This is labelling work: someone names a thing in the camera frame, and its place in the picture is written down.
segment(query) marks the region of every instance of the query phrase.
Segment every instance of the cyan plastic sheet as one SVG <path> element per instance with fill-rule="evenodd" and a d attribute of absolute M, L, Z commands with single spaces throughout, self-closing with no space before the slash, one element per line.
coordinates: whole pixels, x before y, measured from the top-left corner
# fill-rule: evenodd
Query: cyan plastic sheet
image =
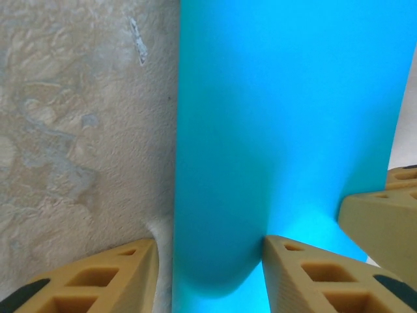
<path fill-rule="evenodd" d="M 181 0 L 173 313 L 267 313 L 266 234 L 366 255 L 341 199 L 384 188 L 417 1 Z"/>

